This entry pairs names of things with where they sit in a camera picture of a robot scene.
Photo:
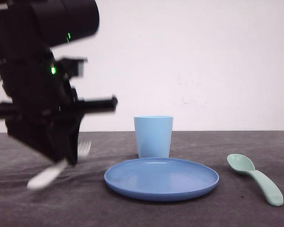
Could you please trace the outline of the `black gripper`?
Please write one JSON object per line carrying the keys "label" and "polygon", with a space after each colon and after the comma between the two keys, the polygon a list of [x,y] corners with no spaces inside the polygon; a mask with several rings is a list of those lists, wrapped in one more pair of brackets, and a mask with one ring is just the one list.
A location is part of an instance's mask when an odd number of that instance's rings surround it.
{"label": "black gripper", "polygon": [[0,103],[10,135],[58,161],[78,162],[80,123],[86,113],[113,112],[117,98],[80,100],[70,79],[59,75],[51,53],[7,58],[0,54],[0,78],[11,103]]}

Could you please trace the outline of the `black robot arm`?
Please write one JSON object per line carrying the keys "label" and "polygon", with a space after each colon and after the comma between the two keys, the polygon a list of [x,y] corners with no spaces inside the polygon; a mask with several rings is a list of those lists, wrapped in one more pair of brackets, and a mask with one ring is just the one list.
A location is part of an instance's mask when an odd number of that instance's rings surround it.
{"label": "black robot arm", "polygon": [[0,1],[0,81],[10,103],[0,103],[9,136],[54,162],[78,161],[80,122],[87,113],[113,112],[116,97],[78,99],[70,85],[84,59],[56,60],[51,48],[94,35],[93,0]]}

